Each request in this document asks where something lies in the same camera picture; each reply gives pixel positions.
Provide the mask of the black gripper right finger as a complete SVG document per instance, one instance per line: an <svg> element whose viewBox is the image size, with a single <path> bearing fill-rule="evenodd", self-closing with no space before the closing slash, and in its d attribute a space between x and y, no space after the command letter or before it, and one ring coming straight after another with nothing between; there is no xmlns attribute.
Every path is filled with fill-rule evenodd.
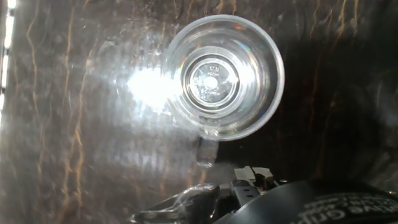
<svg viewBox="0 0 398 224"><path fill-rule="evenodd" d="M280 183L274 178L270 169L253 167L252 171L254 172L255 177L254 185L260 191L268 191L280 185Z"/></svg>

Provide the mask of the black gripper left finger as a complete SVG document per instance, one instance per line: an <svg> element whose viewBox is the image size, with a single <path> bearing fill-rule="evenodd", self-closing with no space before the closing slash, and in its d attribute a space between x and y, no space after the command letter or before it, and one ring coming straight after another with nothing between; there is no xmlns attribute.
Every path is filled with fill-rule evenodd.
<svg viewBox="0 0 398 224"><path fill-rule="evenodd" d="M256 176L249 166L234 170L236 180L231 183L231 190L236 197L239 206L243 207L252 199L259 196L259 191L254 185Z"/></svg>

